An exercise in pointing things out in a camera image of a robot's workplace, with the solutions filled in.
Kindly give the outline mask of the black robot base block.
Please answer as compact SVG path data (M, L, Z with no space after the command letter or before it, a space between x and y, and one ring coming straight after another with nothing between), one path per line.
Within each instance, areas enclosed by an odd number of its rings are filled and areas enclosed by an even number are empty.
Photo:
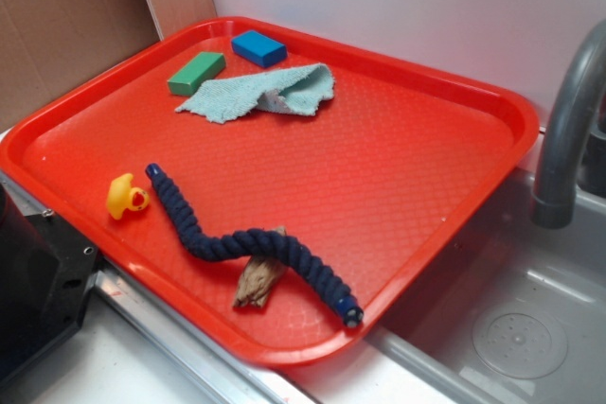
M57 214L25 215L1 190L1 385L77 333L98 247Z

